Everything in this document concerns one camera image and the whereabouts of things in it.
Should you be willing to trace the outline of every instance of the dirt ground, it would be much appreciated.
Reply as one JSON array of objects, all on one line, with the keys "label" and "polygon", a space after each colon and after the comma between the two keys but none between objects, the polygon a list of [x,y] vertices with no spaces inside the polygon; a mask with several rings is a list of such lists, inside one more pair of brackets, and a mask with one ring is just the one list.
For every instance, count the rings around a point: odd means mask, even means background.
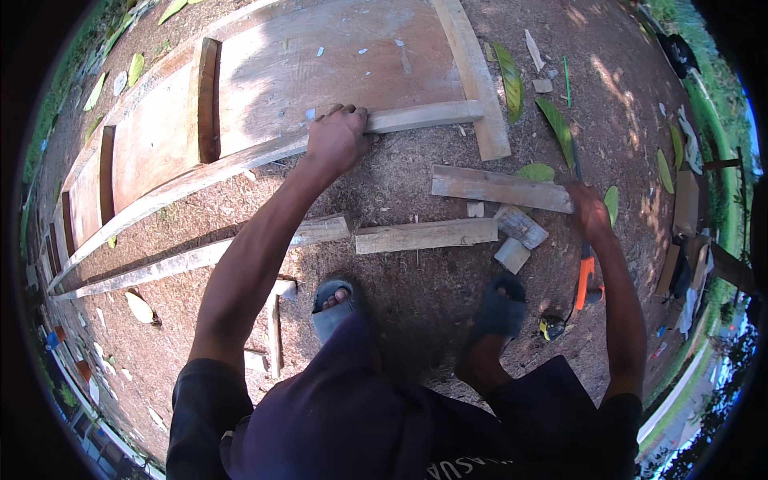
[{"label": "dirt ground", "polygon": [[[133,53],[143,52],[149,60],[166,38],[173,46],[178,45],[247,3],[208,0],[188,5],[158,27],[157,20],[167,4],[163,2],[121,38],[102,68],[110,75],[96,108],[81,111],[97,75],[86,82],[81,106],[74,109],[69,101],[61,113],[45,155],[39,196],[42,218],[50,218],[54,185],[66,176],[82,147],[83,130],[117,100],[111,93],[112,81],[119,71],[127,69]],[[668,333],[664,338],[655,335],[667,318],[668,306],[661,305],[653,293],[670,240],[674,206],[674,197],[664,190],[657,173],[656,149],[660,147],[668,158],[673,151],[667,120],[661,116],[658,103],[667,106],[667,113],[681,104],[690,111],[687,96],[661,50],[643,36],[632,11],[620,2],[464,0],[462,4],[480,41],[500,41],[516,58],[523,74],[525,109],[520,121],[508,126],[512,156],[481,162],[471,124],[386,134],[360,166],[315,202],[308,217],[348,212],[354,227],[409,223],[416,215],[420,222],[465,217],[465,200],[430,195],[432,164],[511,174],[535,161],[555,169],[556,183],[575,179],[534,103],[536,94],[531,87],[532,78],[556,70],[554,91],[545,96],[573,125],[584,179],[600,191],[611,185],[619,188],[615,230],[646,316],[649,358],[663,339],[670,343],[666,355],[649,360],[648,392],[679,346],[679,341],[671,342],[667,336],[681,338],[679,333]],[[540,75],[525,47],[524,28],[530,30],[548,60]],[[573,99],[570,109],[561,98],[565,94],[563,56],[568,58]],[[501,88],[498,64],[489,64],[489,68]],[[268,164],[254,170],[255,181],[238,175],[165,207],[118,235],[114,249],[104,245],[96,250],[67,276],[64,287],[71,290],[233,236],[280,186],[295,161],[286,159],[286,167]],[[487,205],[486,215],[494,209],[495,205]],[[527,292],[528,318],[521,337],[504,354],[502,365],[513,377],[519,377],[553,356],[564,355],[591,398],[600,402],[609,380],[604,303],[575,313],[573,328],[557,341],[547,343],[539,336],[538,317],[543,310],[554,308],[567,314],[571,308],[580,240],[562,214],[534,210],[531,217],[550,236],[531,252],[520,271]],[[480,292],[501,269],[493,260],[504,240],[503,235],[500,237],[496,243],[418,253],[357,256],[348,240],[289,251],[280,272],[298,281],[299,296],[280,301],[283,378],[301,372],[319,349],[310,323],[317,283],[329,274],[344,272],[359,278],[366,287],[373,313],[382,324],[387,353],[402,365],[405,377],[487,408],[453,376],[452,367]],[[129,432],[160,463],[166,455],[167,432],[154,424],[147,407],[170,427],[172,389],[190,350],[197,309],[211,271],[210,267],[201,268],[135,288],[153,307],[161,326],[137,322],[128,309],[124,290],[46,303],[54,324],[64,322],[87,346],[95,341],[107,355],[114,355],[118,374],[107,373],[106,378],[118,400],[102,393],[106,398],[102,407],[117,427]],[[597,278],[601,278],[599,266]],[[103,326],[97,308],[103,311]],[[77,320],[78,313],[84,317],[85,327]],[[268,351],[264,312],[257,318],[247,346]],[[121,376],[120,368],[127,369],[133,380]],[[247,372],[254,403],[274,383],[264,374]]]}]

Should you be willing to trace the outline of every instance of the green stick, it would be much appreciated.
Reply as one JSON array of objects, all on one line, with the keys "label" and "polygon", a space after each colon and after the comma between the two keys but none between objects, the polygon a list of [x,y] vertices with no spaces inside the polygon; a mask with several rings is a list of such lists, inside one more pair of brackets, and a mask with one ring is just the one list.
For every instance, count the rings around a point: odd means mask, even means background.
[{"label": "green stick", "polygon": [[565,70],[565,91],[568,93],[568,108],[571,107],[571,82],[568,80],[568,63],[563,55],[563,69]]}]

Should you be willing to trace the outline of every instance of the orange saw handle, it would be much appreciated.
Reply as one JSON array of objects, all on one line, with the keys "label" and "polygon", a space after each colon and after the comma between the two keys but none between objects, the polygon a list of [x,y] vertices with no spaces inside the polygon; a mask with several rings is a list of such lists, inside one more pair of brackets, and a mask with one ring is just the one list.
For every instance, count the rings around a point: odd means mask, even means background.
[{"label": "orange saw handle", "polygon": [[594,276],[594,257],[581,259],[578,271],[578,290],[576,291],[576,310],[584,308],[584,300],[587,298],[587,284]]}]

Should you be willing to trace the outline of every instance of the left hand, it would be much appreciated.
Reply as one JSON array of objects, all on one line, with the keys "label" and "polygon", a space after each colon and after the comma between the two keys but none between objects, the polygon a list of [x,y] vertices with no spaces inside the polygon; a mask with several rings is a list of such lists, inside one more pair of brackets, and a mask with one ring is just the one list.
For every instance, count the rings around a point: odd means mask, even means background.
[{"label": "left hand", "polygon": [[310,125],[310,142],[302,159],[320,178],[332,183],[352,170],[367,154],[376,134],[364,134],[368,111],[355,105],[335,104]]}]

